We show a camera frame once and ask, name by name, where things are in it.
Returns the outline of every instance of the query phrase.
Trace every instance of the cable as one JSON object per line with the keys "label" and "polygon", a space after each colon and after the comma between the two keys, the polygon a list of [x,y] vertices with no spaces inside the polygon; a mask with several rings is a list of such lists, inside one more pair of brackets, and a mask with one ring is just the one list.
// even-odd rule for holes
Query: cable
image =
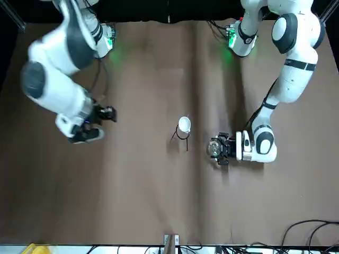
{"label": "cable", "polygon": [[323,11],[323,13],[320,15],[320,21],[322,23],[326,23],[328,18],[334,13],[334,11],[339,6],[339,0],[332,0],[326,9]]}
{"label": "cable", "polygon": [[330,246],[330,247],[327,248],[324,252],[328,252],[329,250],[331,250],[332,248],[337,247],[337,246],[339,246],[339,243],[336,243],[336,244]]}
{"label": "cable", "polygon": [[[265,102],[265,101],[267,100],[267,98],[269,97],[269,94],[270,94],[270,92],[272,91],[275,82],[273,82],[273,84],[271,85],[269,91],[267,92],[267,94],[266,94],[266,96],[265,96],[265,98],[264,98],[264,100],[263,100],[264,102]],[[252,116],[247,120],[247,122],[245,123],[244,128],[243,128],[244,130],[248,127],[248,124],[250,124],[250,123],[256,118],[256,116],[258,115],[258,113],[259,113],[259,111],[261,110],[262,107],[263,107],[263,104],[261,104],[260,107],[259,107],[259,108],[252,114]]]}
{"label": "cable", "polygon": [[226,30],[226,28],[224,26],[220,26],[218,24],[216,24],[216,22],[214,20],[210,21],[212,23],[212,25],[214,25],[216,28],[218,29],[222,29],[222,30]]}
{"label": "cable", "polygon": [[286,239],[286,236],[287,236],[287,233],[290,231],[290,229],[292,229],[292,227],[296,226],[296,225],[300,225],[300,224],[304,224],[304,223],[309,223],[309,222],[323,222],[323,223],[328,223],[328,224],[333,224],[333,225],[339,225],[339,221],[325,221],[325,220],[305,220],[305,221],[299,221],[295,224],[292,224],[290,225],[285,233],[284,233],[284,236],[282,238],[282,241],[281,241],[281,247],[283,247],[284,243],[285,243],[285,239]]}
{"label": "cable", "polygon": [[93,245],[90,250],[86,254],[90,254],[95,248],[97,248],[99,245]]}
{"label": "cable", "polygon": [[200,241],[198,241],[199,242],[199,247],[198,248],[192,248],[192,247],[190,247],[190,246],[186,246],[186,248],[188,248],[188,249],[190,249],[190,250],[193,250],[193,251],[197,251],[197,250],[201,250],[202,248],[203,248],[203,246],[202,246],[202,244],[201,244],[201,242]]}
{"label": "cable", "polygon": [[324,223],[324,224],[321,224],[320,226],[318,226],[313,232],[312,234],[310,235],[309,239],[308,239],[308,250],[310,251],[311,250],[311,243],[312,243],[312,238],[314,236],[314,234],[319,230],[321,229],[322,227],[328,225],[328,223]]}
{"label": "cable", "polygon": [[198,247],[198,248],[192,248],[192,247],[190,247],[190,246],[186,246],[186,248],[188,248],[188,249],[190,249],[190,250],[193,250],[193,251],[197,251],[197,250],[201,250],[202,248],[203,248],[203,246],[202,245],[200,245],[200,247]]}
{"label": "cable", "polygon": [[206,21],[206,22],[207,22],[208,26],[210,27],[210,29],[211,29],[211,31],[212,31],[212,33],[213,33],[214,38],[216,38],[218,42],[224,43],[224,41],[221,41],[221,40],[225,40],[225,36],[224,36],[224,35],[220,36],[219,34],[217,34],[217,33],[215,32],[215,30],[213,29],[212,24],[211,24],[210,22],[208,22],[208,21]]}
{"label": "cable", "polygon": [[178,254],[181,254],[182,253],[182,251],[181,251],[181,249],[184,249],[184,250],[186,250],[186,251],[190,251],[190,252],[192,252],[193,254],[196,254],[196,252],[194,251],[194,250],[191,250],[191,249],[189,249],[189,248],[187,248],[187,247],[181,247],[181,246],[178,246]]}
{"label": "cable", "polygon": [[98,59],[99,63],[98,63],[98,67],[97,67],[97,71],[92,83],[92,86],[90,87],[90,89],[88,90],[90,93],[93,92],[94,88],[97,86],[97,82],[100,76],[100,72],[101,72],[101,66],[103,67],[104,71],[105,71],[105,75],[106,75],[106,81],[105,81],[105,89],[104,92],[102,93],[102,95],[100,96],[100,98],[98,99],[98,102],[104,100],[107,96],[107,92],[110,86],[110,74],[107,70],[106,64],[104,63],[104,61],[102,61],[100,58]]}
{"label": "cable", "polygon": [[88,0],[83,0],[83,1],[84,1],[85,6],[87,7],[88,11],[89,11],[90,13],[92,13],[93,15],[95,15],[95,17],[97,17],[97,16],[96,16],[96,13],[92,10],[92,6],[91,6],[90,3],[88,2]]}
{"label": "cable", "polygon": [[106,68],[106,64],[104,61],[101,61],[101,59],[99,59],[99,61],[102,63],[102,67],[104,68],[104,71],[105,71],[105,74],[106,74],[106,82],[105,82],[105,89],[104,89],[104,92],[102,93],[101,95],[101,98],[98,99],[98,101],[102,101],[103,99],[106,98],[107,96],[107,92],[108,92],[108,89],[109,89],[109,86],[110,86],[110,74]]}
{"label": "cable", "polygon": [[267,17],[268,17],[268,15],[270,15],[271,14],[271,12],[269,11],[269,12],[267,12],[266,13],[266,15],[265,16],[263,16],[263,19],[262,19],[262,21],[264,21]]}
{"label": "cable", "polygon": [[144,254],[146,254],[146,252],[147,252],[149,249],[150,249],[150,247],[148,247],[148,248],[145,250]]}
{"label": "cable", "polygon": [[231,249],[230,247],[224,247],[223,251],[225,252],[225,254],[230,254],[228,249],[231,251],[232,254],[234,254],[234,249]]}
{"label": "cable", "polygon": [[267,248],[270,248],[270,249],[272,249],[272,250],[275,250],[278,254],[279,254],[279,253],[288,254],[288,252],[286,252],[286,251],[283,250],[283,249],[277,249],[277,248],[275,248],[275,247],[273,247],[273,246],[267,245],[267,244],[262,243],[262,242],[254,242],[254,243],[252,243],[251,245],[249,245],[248,247],[246,247],[246,250],[247,250],[248,248],[254,246],[254,245],[262,245],[262,246],[265,246],[265,247],[267,247]]}
{"label": "cable", "polygon": [[95,74],[95,77],[94,77],[92,86],[91,86],[90,89],[88,90],[90,93],[93,91],[93,89],[95,88],[95,86],[96,86],[96,84],[97,84],[97,81],[98,81],[98,79],[99,79],[100,72],[101,72],[101,60],[98,59],[97,71],[96,71],[96,74]]}

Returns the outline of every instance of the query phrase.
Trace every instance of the white cup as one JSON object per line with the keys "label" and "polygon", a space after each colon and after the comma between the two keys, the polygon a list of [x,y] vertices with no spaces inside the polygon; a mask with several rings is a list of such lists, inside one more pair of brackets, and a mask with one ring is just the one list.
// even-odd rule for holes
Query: white cup
{"label": "white cup", "polygon": [[188,134],[191,132],[191,121],[188,117],[183,116],[182,118],[179,119],[179,130],[182,132]]}

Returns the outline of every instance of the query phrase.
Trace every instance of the black cable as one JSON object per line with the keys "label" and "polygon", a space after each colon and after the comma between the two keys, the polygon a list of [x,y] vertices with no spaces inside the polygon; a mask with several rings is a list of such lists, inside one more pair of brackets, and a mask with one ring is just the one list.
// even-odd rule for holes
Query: black cable
{"label": "black cable", "polygon": [[263,16],[263,19],[262,19],[262,21],[264,21],[267,17],[268,17],[268,15],[270,14],[271,12],[269,11],[269,12],[267,12],[266,13],[266,15],[265,16]]}
{"label": "black cable", "polygon": [[241,249],[241,248],[237,248],[237,247],[233,247],[233,248],[225,247],[224,248],[224,251],[227,252],[228,254],[229,254],[229,252],[228,252],[229,250],[232,252],[232,254],[237,254],[237,253],[247,254],[247,253],[249,253],[245,249]]}
{"label": "black cable", "polygon": [[105,71],[105,74],[106,74],[106,82],[105,82],[105,89],[104,89],[104,92],[102,94],[102,96],[105,98],[107,96],[107,92],[108,92],[108,89],[109,89],[109,86],[110,86],[110,74],[106,68],[106,64],[104,61],[101,61],[102,62],[102,67],[104,68],[104,71]]}
{"label": "black cable", "polygon": [[148,248],[145,250],[145,253],[144,253],[144,254],[146,254],[146,252],[147,252],[149,249],[150,249],[150,247],[148,247]]}
{"label": "black cable", "polygon": [[226,27],[218,25],[214,20],[210,21],[218,29],[226,30]]}
{"label": "black cable", "polygon": [[90,254],[95,248],[97,248],[99,245],[93,245],[90,250],[86,254]]}
{"label": "black cable", "polygon": [[95,15],[95,17],[96,17],[96,13],[92,10],[92,6],[88,2],[88,0],[83,0],[83,1],[84,1],[84,4],[86,5],[87,9],[89,10],[89,12],[92,13],[93,15]]}
{"label": "black cable", "polygon": [[222,247],[222,251],[224,252],[224,254],[230,254],[229,252],[228,252],[228,250],[227,250],[227,248],[226,247]]}
{"label": "black cable", "polygon": [[336,244],[328,247],[324,252],[328,252],[329,250],[331,250],[332,248],[337,247],[337,246],[339,246],[339,243],[336,243]]}
{"label": "black cable", "polygon": [[95,88],[95,86],[96,86],[96,84],[97,84],[97,81],[98,81],[98,79],[99,79],[100,72],[101,72],[101,60],[98,59],[97,71],[96,71],[96,74],[95,74],[95,77],[94,77],[92,86],[91,86],[90,89],[88,90],[90,93],[93,91],[93,89]]}
{"label": "black cable", "polygon": [[338,0],[332,0],[328,6],[325,8],[323,13],[320,15],[320,21],[322,23],[326,23],[328,18],[334,13],[334,11],[338,8],[339,1]]}
{"label": "black cable", "polygon": [[223,35],[220,31],[219,31],[219,33],[221,33],[221,36],[219,34],[217,34],[215,32],[215,30],[213,29],[212,24],[209,21],[206,21],[206,22],[207,22],[208,26],[210,27],[210,29],[213,33],[213,36],[217,39],[217,41],[219,41],[220,43],[223,43],[223,41],[221,41],[221,40],[225,40],[226,36]]}
{"label": "black cable", "polygon": [[[265,96],[265,98],[264,98],[264,100],[263,100],[264,102],[265,102],[265,101],[267,100],[267,98],[269,97],[269,94],[270,94],[270,92],[272,91],[275,82],[273,82],[273,84],[271,85],[269,91],[267,92],[267,94],[266,94],[266,96]],[[252,116],[247,120],[247,122],[245,123],[244,128],[243,128],[244,130],[246,130],[246,128],[248,127],[248,124],[250,124],[250,123],[256,118],[256,116],[258,115],[258,113],[259,113],[259,111],[261,110],[262,107],[263,107],[263,105],[261,104],[260,107],[259,107],[259,108],[252,114]]]}
{"label": "black cable", "polygon": [[196,254],[196,252],[195,252],[194,250],[191,250],[191,249],[189,249],[189,248],[187,248],[187,247],[181,247],[181,246],[178,246],[178,253],[179,253],[179,254],[182,253],[181,249],[184,249],[184,250],[186,250],[186,251],[189,250],[189,251],[192,252],[193,254]]}
{"label": "black cable", "polygon": [[286,252],[286,251],[283,250],[283,249],[277,249],[277,248],[275,248],[275,247],[273,247],[273,246],[267,245],[267,244],[262,243],[262,242],[254,242],[254,243],[252,243],[251,245],[249,245],[248,247],[246,247],[246,249],[251,248],[252,246],[255,246],[255,245],[262,245],[262,246],[265,246],[265,247],[267,247],[267,248],[270,248],[270,249],[272,249],[272,250],[275,250],[278,254],[280,254],[280,253],[288,254],[288,252]]}
{"label": "black cable", "polygon": [[305,220],[305,221],[299,221],[295,224],[292,224],[290,225],[285,233],[284,233],[284,236],[282,238],[282,241],[281,241],[281,248],[283,247],[284,243],[285,243],[285,239],[286,239],[286,236],[287,236],[287,233],[290,231],[290,229],[292,229],[292,227],[294,226],[297,226],[297,225],[300,225],[300,224],[304,224],[304,223],[309,223],[309,222],[322,222],[322,223],[329,223],[329,224],[333,224],[333,225],[339,225],[339,221],[325,221],[325,220]]}
{"label": "black cable", "polygon": [[312,243],[312,238],[314,236],[314,234],[319,230],[321,229],[322,227],[326,226],[326,225],[329,225],[329,223],[324,223],[324,224],[321,224],[320,226],[318,226],[313,232],[312,234],[310,235],[309,239],[308,239],[308,251],[311,250],[311,243]]}
{"label": "black cable", "polygon": [[189,248],[190,250],[196,251],[196,250],[201,250],[203,248],[201,242],[199,242],[199,247],[198,248],[192,248],[190,246],[186,246],[187,248]]}
{"label": "black cable", "polygon": [[249,254],[247,249],[250,248],[250,247],[251,247],[251,245],[246,247],[245,249],[234,247],[232,253],[234,253],[234,254],[239,254],[239,253],[240,254]]}

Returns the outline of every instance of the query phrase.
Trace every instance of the green led light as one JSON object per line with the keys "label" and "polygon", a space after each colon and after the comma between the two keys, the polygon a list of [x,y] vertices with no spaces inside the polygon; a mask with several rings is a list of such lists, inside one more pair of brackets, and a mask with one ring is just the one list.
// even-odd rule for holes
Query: green led light
{"label": "green led light", "polygon": [[236,34],[233,34],[233,35],[229,38],[229,40],[228,40],[228,47],[229,47],[229,48],[232,49],[232,48],[234,47],[234,43],[235,43],[236,39],[237,39],[237,35],[236,35]]}
{"label": "green led light", "polygon": [[112,41],[112,38],[106,38],[105,37],[105,42],[106,42],[106,45],[107,45],[107,48],[109,50],[111,50],[113,48],[113,41]]}

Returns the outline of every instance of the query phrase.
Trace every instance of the black band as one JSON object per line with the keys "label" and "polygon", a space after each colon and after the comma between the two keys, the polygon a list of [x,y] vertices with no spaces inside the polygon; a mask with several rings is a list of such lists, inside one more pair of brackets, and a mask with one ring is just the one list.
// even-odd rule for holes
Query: black band
{"label": "black band", "polygon": [[83,69],[90,65],[94,58],[94,50],[88,45],[83,31],[80,26],[82,17],[75,11],[73,4],[77,4],[75,0],[66,0],[67,11],[69,15],[69,23],[67,25],[67,49],[68,54],[76,68]]}
{"label": "black band", "polygon": [[272,105],[272,104],[269,104],[267,102],[263,102],[262,106],[263,107],[267,107],[267,108],[269,108],[271,110],[274,110],[276,108],[276,105]]}
{"label": "black band", "polygon": [[257,34],[258,31],[256,31],[256,33],[253,34],[252,36],[248,36],[247,34],[245,34],[242,31],[242,24],[240,23],[240,25],[238,27],[238,32],[239,32],[239,36],[243,39],[244,43],[245,44],[250,44],[254,40],[254,38],[256,37],[256,34]]}
{"label": "black band", "polygon": [[279,52],[281,54],[285,54],[289,50],[291,50],[297,42],[298,19],[297,19],[297,16],[295,16],[293,13],[281,15],[275,21],[275,23],[279,19],[285,19],[286,20],[286,30],[285,30],[284,35],[279,40],[275,40],[273,38],[273,34],[272,34],[272,41],[273,41],[274,45],[277,47],[277,49],[279,50]]}
{"label": "black band", "polygon": [[257,128],[255,128],[254,132],[253,132],[253,135],[261,128],[269,128],[269,129],[272,129],[272,127],[270,127],[268,124],[260,124]]}
{"label": "black band", "polygon": [[284,65],[295,67],[301,70],[314,71],[316,69],[316,65],[313,63],[307,63],[307,62],[302,62],[302,61],[293,60],[293,59],[286,59]]}
{"label": "black band", "polygon": [[102,25],[99,25],[99,27],[100,27],[100,31],[99,31],[99,33],[94,37],[95,44],[97,44],[97,42],[101,39],[102,33],[103,33]]}
{"label": "black band", "polygon": [[319,37],[318,37],[316,44],[314,44],[314,46],[313,46],[314,49],[317,49],[320,46],[320,44],[322,43],[322,41],[325,37],[325,31],[326,31],[325,25],[324,25],[323,22],[321,22],[321,21],[319,21],[319,22],[320,22],[320,34],[319,34]]}
{"label": "black band", "polygon": [[29,61],[21,71],[21,88],[34,99],[41,98],[46,85],[46,71],[39,62]]}
{"label": "black band", "polygon": [[97,33],[97,31],[100,29],[100,27],[101,27],[100,23],[98,22],[96,28],[91,32],[91,34],[95,35]]}
{"label": "black band", "polygon": [[[263,153],[263,152],[260,151],[261,143],[264,140],[268,140],[270,142],[270,147],[269,147],[269,149],[267,150],[266,153]],[[256,139],[256,142],[255,142],[256,143],[256,152],[260,155],[268,154],[271,151],[273,142],[274,142],[274,136],[271,132],[265,131],[265,132],[260,133],[259,136]]]}

